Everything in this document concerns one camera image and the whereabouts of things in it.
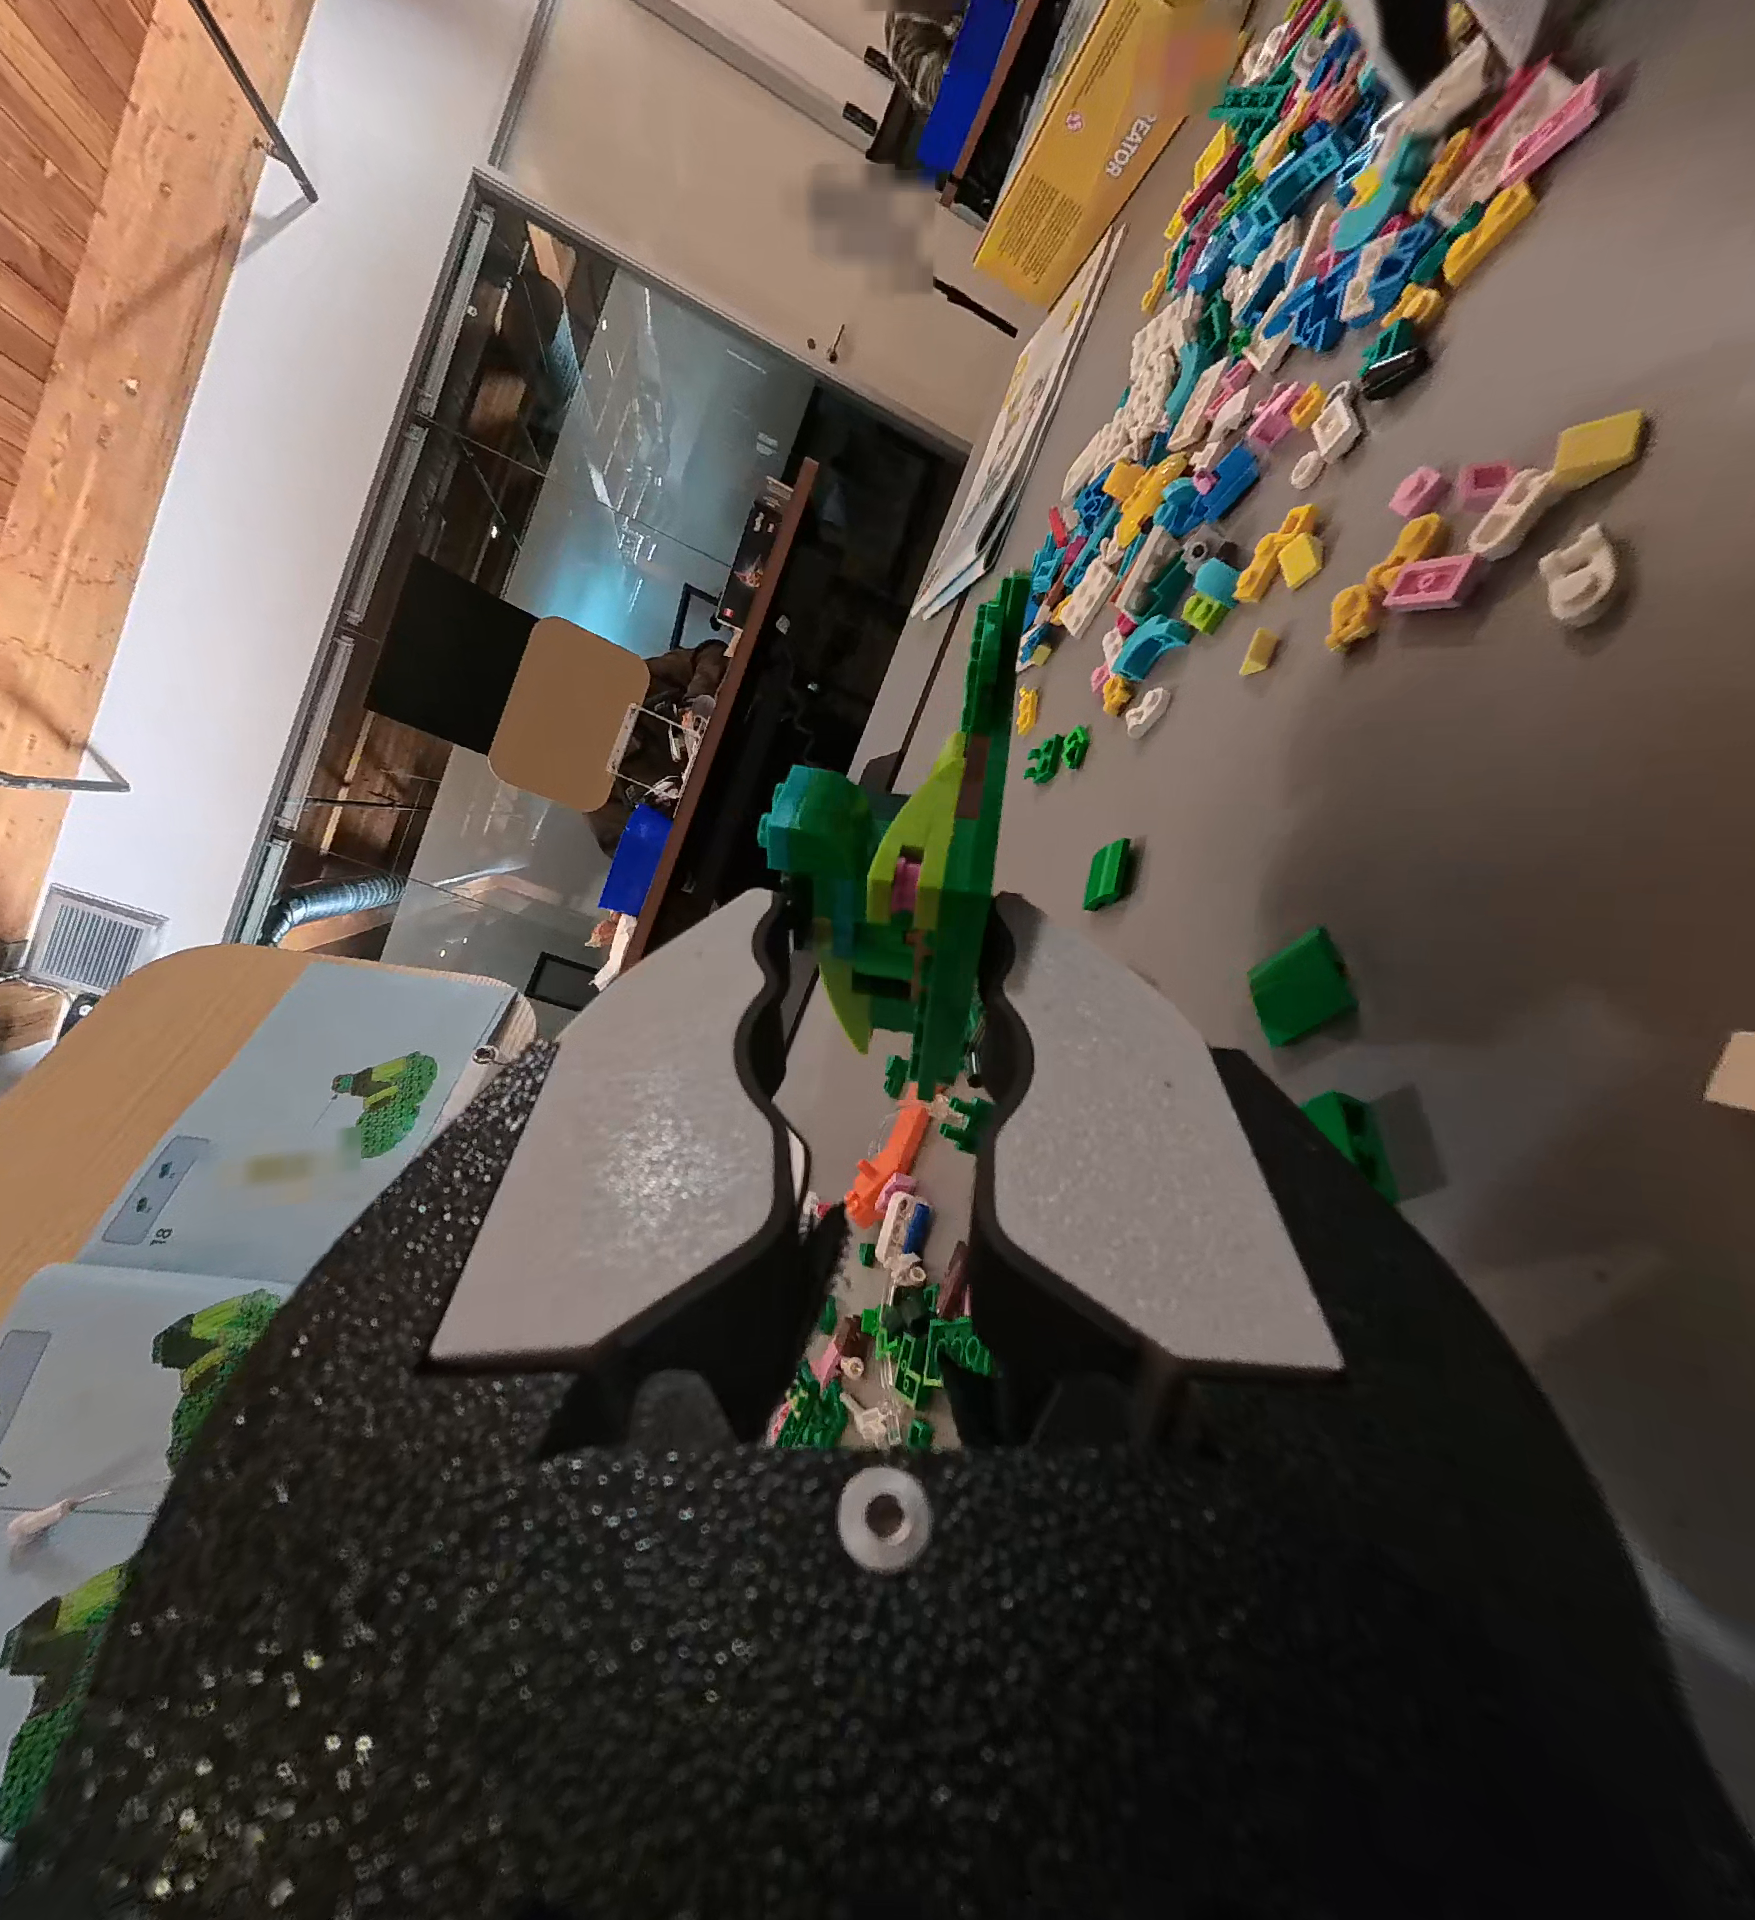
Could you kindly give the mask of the black wall screen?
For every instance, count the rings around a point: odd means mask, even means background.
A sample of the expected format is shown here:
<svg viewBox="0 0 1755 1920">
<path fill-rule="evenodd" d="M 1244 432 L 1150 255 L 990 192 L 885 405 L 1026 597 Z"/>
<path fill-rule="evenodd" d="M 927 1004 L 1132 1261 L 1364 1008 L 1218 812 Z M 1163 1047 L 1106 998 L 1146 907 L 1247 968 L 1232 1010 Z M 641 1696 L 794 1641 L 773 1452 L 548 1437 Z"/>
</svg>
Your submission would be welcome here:
<svg viewBox="0 0 1755 1920">
<path fill-rule="evenodd" d="M 413 554 L 364 706 L 489 754 L 537 615 Z"/>
</svg>

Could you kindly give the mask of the pile of colourful toy bricks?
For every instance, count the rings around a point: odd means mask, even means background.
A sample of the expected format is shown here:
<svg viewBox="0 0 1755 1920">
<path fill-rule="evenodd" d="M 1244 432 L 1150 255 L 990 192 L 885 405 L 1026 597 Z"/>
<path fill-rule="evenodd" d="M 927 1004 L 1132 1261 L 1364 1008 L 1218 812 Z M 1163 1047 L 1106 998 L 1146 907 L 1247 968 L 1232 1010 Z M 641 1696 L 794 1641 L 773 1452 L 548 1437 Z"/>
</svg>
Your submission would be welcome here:
<svg viewBox="0 0 1755 1920">
<path fill-rule="evenodd" d="M 1311 501 L 1242 566 L 1227 521 L 1292 443 L 1290 487 L 1314 488 L 1368 410 L 1431 371 L 1444 307 L 1609 104 L 1604 68 L 1522 60 L 1538 32 L 1498 27 L 1489 5 L 1438 17 L 1440 70 L 1416 89 L 1359 5 L 1288 5 L 1238 41 L 1140 301 L 1125 392 L 1068 468 L 1029 572 L 976 613 L 967 709 L 1015 613 L 1019 675 L 1106 618 L 1092 684 L 1121 713 L 1172 646 L 1318 577 Z"/>
</svg>

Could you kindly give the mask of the open instruction booklet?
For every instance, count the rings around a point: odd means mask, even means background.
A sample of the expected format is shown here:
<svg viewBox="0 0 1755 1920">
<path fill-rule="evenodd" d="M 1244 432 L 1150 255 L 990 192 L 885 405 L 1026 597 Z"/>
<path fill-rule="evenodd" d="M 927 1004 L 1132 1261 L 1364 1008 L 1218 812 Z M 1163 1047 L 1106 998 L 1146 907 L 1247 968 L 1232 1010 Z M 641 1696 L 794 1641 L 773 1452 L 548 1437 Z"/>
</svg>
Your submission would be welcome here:
<svg viewBox="0 0 1755 1920">
<path fill-rule="evenodd" d="M 193 948 L 0 1101 L 0 1849 L 224 1390 L 523 1013 L 485 977 Z"/>
</svg>

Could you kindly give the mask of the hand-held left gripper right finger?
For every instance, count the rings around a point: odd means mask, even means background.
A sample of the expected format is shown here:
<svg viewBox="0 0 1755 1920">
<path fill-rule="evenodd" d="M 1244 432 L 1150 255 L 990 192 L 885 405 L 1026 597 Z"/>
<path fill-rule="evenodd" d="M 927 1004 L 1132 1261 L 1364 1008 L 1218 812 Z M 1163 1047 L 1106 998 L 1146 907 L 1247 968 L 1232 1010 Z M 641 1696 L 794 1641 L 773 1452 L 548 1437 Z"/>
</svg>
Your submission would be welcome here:
<svg viewBox="0 0 1755 1920">
<path fill-rule="evenodd" d="M 1210 1044 L 1138 972 L 1001 893 L 980 956 L 968 1303 L 976 1447 L 1154 1445 L 1201 1380 L 1340 1380 Z"/>
</svg>

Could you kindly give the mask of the dark boxed set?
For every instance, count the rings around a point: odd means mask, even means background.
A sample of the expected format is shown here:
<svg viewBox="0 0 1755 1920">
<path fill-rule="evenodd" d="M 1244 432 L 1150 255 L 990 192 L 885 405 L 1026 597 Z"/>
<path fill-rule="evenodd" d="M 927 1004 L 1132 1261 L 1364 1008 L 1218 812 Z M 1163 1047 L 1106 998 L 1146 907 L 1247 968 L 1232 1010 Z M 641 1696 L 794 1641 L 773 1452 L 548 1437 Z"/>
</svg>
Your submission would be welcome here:
<svg viewBox="0 0 1755 1920">
<path fill-rule="evenodd" d="M 720 596 L 718 618 L 725 625 L 743 631 L 753 603 L 765 584 L 775 548 L 783 511 L 775 498 L 756 496 L 745 523 L 734 558 Z"/>
</svg>

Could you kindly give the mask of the orange brick separator tool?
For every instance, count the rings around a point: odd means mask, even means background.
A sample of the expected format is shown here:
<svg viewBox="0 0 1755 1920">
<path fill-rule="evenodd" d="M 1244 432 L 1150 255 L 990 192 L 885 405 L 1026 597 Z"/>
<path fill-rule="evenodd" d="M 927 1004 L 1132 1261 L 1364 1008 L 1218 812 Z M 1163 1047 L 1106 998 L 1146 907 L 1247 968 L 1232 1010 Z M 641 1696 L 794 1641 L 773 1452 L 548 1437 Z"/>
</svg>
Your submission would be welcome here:
<svg viewBox="0 0 1755 1920">
<path fill-rule="evenodd" d="M 890 1138 L 873 1158 L 861 1158 L 844 1192 L 844 1212 L 857 1230 L 873 1229 L 883 1208 L 885 1194 L 899 1178 L 910 1178 L 925 1138 L 932 1126 L 932 1109 L 916 1097 L 907 1099 L 892 1122 Z"/>
</svg>

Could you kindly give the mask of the wooden book stand board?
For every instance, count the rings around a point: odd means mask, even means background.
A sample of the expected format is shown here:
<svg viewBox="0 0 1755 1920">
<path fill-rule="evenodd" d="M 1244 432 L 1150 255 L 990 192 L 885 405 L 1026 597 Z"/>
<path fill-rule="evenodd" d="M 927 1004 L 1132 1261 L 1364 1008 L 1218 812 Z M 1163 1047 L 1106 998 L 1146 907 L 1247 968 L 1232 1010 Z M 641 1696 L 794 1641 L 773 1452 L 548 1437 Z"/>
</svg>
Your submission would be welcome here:
<svg viewBox="0 0 1755 1920">
<path fill-rule="evenodd" d="M 298 1280 L 537 1033 L 483 974 L 170 954 L 0 1097 L 0 1326 L 63 1262 Z"/>
</svg>

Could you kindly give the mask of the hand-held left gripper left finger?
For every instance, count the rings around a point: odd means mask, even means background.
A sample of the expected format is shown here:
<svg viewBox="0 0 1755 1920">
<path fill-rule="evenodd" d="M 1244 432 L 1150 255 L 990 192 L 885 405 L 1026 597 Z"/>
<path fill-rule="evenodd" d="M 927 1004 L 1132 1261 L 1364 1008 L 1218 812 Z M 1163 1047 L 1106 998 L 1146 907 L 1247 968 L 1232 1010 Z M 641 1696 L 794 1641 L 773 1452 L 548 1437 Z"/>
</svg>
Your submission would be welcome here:
<svg viewBox="0 0 1755 1920">
<path fill-rule="evenodd" d="M 430 1368 L 572 1375 L 557 1449 L 624 1441 L 666 1373 L 756 1443 L 796 1378 L 826 1275 L 773 1099 L 785 907 L 737 895 L 566 1028 L 450 1292 Z"/>
</svg>

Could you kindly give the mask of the white clip toy brick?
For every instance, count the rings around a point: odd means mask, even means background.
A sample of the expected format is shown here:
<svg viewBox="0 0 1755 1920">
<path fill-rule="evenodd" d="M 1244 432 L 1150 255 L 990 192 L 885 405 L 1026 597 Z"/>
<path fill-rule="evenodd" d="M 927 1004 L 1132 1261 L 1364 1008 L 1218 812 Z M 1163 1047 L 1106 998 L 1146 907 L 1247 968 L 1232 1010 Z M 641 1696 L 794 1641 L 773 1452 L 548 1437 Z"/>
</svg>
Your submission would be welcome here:
<svg viewBox="0 0 1755 1920">
<path fill-rule="evenodd" d="M 1609 611 L 1618 589 L 1618 554 L 1607 529 L 1591 523 L 1538 561 L 1554 621 L 1582 630 Z"/>
</svg>

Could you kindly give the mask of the long wooden-edged table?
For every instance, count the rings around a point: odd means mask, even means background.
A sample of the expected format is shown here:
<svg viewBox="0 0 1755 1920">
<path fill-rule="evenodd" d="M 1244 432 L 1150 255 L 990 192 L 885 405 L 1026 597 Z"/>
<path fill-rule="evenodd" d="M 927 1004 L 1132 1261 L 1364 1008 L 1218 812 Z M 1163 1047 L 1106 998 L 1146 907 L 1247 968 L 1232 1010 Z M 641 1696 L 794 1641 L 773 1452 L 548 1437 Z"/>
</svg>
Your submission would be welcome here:
<svg viewBox="0 0 1755 1920">
<path fill-rule="evenodd" d="M 667 933 L 658 932 L 658 924 L 660 918 L 664 918 L 666 905 L 670 903 L 678 885 L 677 870 L 684 857 L 688 841 L 694 836 L 699 814 L 713 793 L 716 777 L 720 775 L 725 735 L 730 728 L 730 721 L 743 693 L 750 688 L 754 661 L 765 644 L 766 621 L 771 613 L 776 611 L 776 596 L 781 592 L 783 574 L 789 566 L 791 552 L 803 523 L 812 513 L 818 473 L 818 460 L 803 460 L 800 479 L 791 488 L 791 498 L 781 509 L 775 540 L 771 543 L 765 565 L 765 574 L 753 596 L 747 623 L 740 630 L 737 646 L 729 658 L 729 670 L 716 693 L 710 722 L 701 739 L 699 754 L 691 767 L 684 793 L 677 803 L 673 832 L 664 843 L 664 849 L 660 851 L 658 866 L 650 882 L 648 899 L 634 922 L 634 930 L 624 953 L 624 972 L 632 972 L 646 958 L 650 948 L 670 939 Z"/>
</svg>

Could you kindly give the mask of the yellow toy set box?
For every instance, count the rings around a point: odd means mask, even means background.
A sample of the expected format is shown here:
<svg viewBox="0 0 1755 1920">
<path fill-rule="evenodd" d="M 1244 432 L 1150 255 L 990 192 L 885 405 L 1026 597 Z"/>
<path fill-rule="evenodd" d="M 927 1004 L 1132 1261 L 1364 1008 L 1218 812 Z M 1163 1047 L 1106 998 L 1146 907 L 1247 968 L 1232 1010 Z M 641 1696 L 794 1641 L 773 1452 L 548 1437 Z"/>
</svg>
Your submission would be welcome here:
<svg viewBox="0 0 1755 1920">
<path fill-rule="evenodd" d="M 1054 307 L 1183 126 L 1242 55 L 1244 3 L 1100 5 L 1033 106 L 975 253 L 1013 301 Z"/>
</svg>

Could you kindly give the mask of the scatter of green toy bricks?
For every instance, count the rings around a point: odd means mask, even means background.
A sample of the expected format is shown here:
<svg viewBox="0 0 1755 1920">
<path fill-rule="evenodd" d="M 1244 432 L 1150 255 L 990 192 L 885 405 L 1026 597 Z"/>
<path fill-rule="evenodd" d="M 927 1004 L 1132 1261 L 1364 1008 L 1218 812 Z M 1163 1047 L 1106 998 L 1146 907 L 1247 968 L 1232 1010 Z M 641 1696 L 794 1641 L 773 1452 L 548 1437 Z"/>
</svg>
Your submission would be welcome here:
<svg viewBox="0 0 1755 1920">
<path fill-rule="evenodd" d="M 818 972 L 818 981 L 819 981 L 819 994 L 824 1002 L 830 1007 L 831 1014 L 835 1017 L 830 1004 L 830 998 L 826 994 L 824 983 L 819 978 L 819 972 Z M 890 1383 L 897 1387 L 899 1393 L 910 1403 L 916 1403 L 927 1380 L 941 1378 L 952 1401 L 952 1410 L 955 1410 L 955 1418 L 956 1418 L 961 1435 L 963 1435 L 964 1392 L 968 1387 L 983 1385 L 992 1375 L 992 1364 L 987 1354 L 987 1347 L 978 1331 L 975 1331 L 975 1320 L 973 1320 L 973 1311 L 968 1303 L 968 1277 L 967 1277 L 967 1268 L 968 1268 L 967 1235 L 970 1229 L 976 1153 L 985 1140 L 985 1131 L 992 1113 L 992 1104 L 987 1097 L 987 1092 L 983 1089 L 980 1068 L 978 1068 L 983 1023 L 985 1023 L 985 1013 L 983 1013 L 983 998 L 980 998 L 980 986 L 978 986 L 978 1004 L 975 1007 L 968 1047 L 964 1053 L 961 1078 L 948 1088 L 944 1088 L 942 1092 L 938 1092 L 938 1096 L 934 1097 L 916 1096 L 916 1089 L 910 1083 L 910 1076 L 909 1076 L 910 1042 L 907 1037 L 894 1035 L 890 1031 L 879 1031 L 873 1035 L 873 1041 L 870 1049 L 865 1050 L 865 1056 L 885 1053 L 892 1057 L 890 1076 L 895 1082 L 894 1096 L 899 1105 L 910 1097 L 922 1099 L 932 1109 L 932 1124 L 941 1120 L 944 1122 L 944 1126 L 948 1128 L 952 1135 L 968 1138 L 968 1152 L 970 1152 L 970 1165 L 973 1165 L 970 1203 L 968 1203 L 968 1227 L 961 1243 L 963 1261 L 956 1272 L 959 1277 L 956 1305 L 950 1309 L 936 1305 L 934 1301 L 936 1287 L 925 1278 L 920 1261 L 910 1256 L 907 1249 L 902 1246 L 905 1229 L 916 1223 L 916 1212 L 920 1212 L 922 1208 L 925 1194 L 920 1190 L 890 1189 L 890 1192 L 885 1194 L 888 1207 L 883 1208 L 879 1223 L 873 1229 L 868 1229 L 868 1233 L 873 1235 L 877 1241 L 873 1261 L 877 1268 L 885 1275 L 885 1278 L 890 1278 L 890 1296 L 882 1308 L 864 1311 L 864 1330 L 870 1340 L 873 1360 L 882 1360 L 885 1364 L 885 1369 L 890 1373 Z M 1240 1060 L 1232 1050 L 1218 1050 L 1215 1047 L 1210 1047 L 1210 1050 L 1213 1050 L 1215 1063 L 1221 1068 L 1223 1079 L 1227 1079 L 1224 1076 L 1227 1068 L 1236 1068 L 1240 1063 Z M 1330 1321 L 1330 1311 L 1327 1311 L 1327 1300 L 1323 1297 L 1321 1289 L 1315 1284 L 1315 1278 L 1310 1270 L 1310 1265 L 1305 1261 L 1305 1244 L 1300 1236 L 1300 1230 L 1288 1223 L 1281 1201 L 1279 1201 L 1279 1192 L 1273 1186 L 1270 1172 L 1265 1170 L 1265 1165 L 1261 1164 L 1257 1155 L 1255 1138 L 1252 1138 L 1252 1130 L 1249 1122 L 1249 1099 L 1234 1096 L 1228 1082 L 1224 1082 L 1224 1088 L 1236 1109 L 1236 1115 L 1247 1128 L 1252 1153 L 1259 1161 L 1261 1172 L 1265 1174 L 1270 1183 L 1270 1189 L 1273 1190 L 1277 1199 L 1281 1216 L 1290 1233 L 1293 1235 L 1297 1253 L 1305 1265 L 1314 1291 L 1318 1292 L 1318 1300 L 1321 1303 L 1330 1330 L 1334 1331 L 1334 1326 Z M 1351 1375 L 1351 1355 L 1348 1354 L 1346 1345 L 1340 1342 L 1335 1331 L 1334 1335 L 1346 1360 L 1346 1371 L 1340 1380 L 1326 1380 L 1326 1381 L 1201 1380 L 1201 1381 L 1195 1381 L 1192 1385 L 1210 1383 L 1210 1381 L 1224 1381 L 1232 1385 L 1250 1383 L 1250 1381 L 1255 1383 L 1279 1381 L 1285 1385 L 1293 1385 L 1293 1383 L 1326 1385 L 1331 1381 L 1348 1380 Z"/>
</svg>

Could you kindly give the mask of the silver flexible air duct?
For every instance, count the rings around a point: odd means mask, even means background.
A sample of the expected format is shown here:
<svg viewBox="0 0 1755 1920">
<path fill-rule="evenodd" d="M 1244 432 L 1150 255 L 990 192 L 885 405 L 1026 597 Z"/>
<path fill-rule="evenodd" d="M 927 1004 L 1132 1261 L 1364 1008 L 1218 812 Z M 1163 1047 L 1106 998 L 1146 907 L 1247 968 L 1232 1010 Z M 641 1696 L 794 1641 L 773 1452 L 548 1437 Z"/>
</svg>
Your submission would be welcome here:
<svg viewBox="0 0 1755 1920">
<path fill-rule="evenodd" d="M 396 907 L 401 903 L 406 888 L 404 878 L 379 872 L 337 875 L 288 888 L 266 912 L 257 945 L 281 948 L 292 932 L 305 926 Z"/>
</svg>

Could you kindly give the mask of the green toy brick model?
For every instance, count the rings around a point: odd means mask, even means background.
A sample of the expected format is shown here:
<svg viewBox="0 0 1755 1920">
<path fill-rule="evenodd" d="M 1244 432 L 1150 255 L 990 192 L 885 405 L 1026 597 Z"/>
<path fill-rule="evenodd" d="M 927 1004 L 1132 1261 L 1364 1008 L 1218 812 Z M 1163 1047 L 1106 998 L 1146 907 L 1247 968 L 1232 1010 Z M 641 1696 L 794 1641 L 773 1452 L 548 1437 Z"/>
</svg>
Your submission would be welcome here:
<svg viewBox="0 0 1755 1920">
<path fill-rule="evenodd" d="M 859 1053 L 879 1031 L 907 1037 L 920 1097 L 961 1078 L 978 1004 L 1029 597 L 1015 570 L 976 608 L 961 726 L 916 790 L 800 764 L 756 833 L 844 1035 Z"/>
</svg>

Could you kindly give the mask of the scattered pink yellow toy bricks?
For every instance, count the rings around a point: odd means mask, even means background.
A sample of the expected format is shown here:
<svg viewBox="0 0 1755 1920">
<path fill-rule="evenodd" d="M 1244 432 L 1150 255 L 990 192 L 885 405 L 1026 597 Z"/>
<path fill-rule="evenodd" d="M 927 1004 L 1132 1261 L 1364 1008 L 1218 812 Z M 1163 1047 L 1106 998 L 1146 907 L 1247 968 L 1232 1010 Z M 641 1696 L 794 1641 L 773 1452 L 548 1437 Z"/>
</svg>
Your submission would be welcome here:
<svg viewBox="0 0 1755 1920">
<path fill-rule="evenodd" d="M 1331 596 L 1323 646 L 1346 654 L 1379 638 L 1391 618 L 1464 611 L 1487 587 L 1493 568 L 1518 558 L 1560 505 L 1633 468 L 1648 429 L 1651 415 L 1633 407 L 1563 428 L 1544 468 L 1506 463 L 1466 464 L 1454 473 L 1412 468 L 1391 496 L 1397 536 L 1361 580 Z M 1474 521 L 1458 535 L 1444 509 L 1472 513 Z M 1565 540 L 1587 525 L 1573 529 Z M 1611 543 L 1618 554 L 1615 601 L 1625 584 L 1625 563 L 1618 544 Z M 1257 605 L 1277 584 L 1300 592 L 1321 574 L 1323 558 L 1315 509 L 1305 502 L 1250 548 L 1244 566 L 1224 566 L 1216 589 L 1195 589 L 1187 615 L 1196 620 L 1201 608 L 1223 613 Z"/>
</svg>

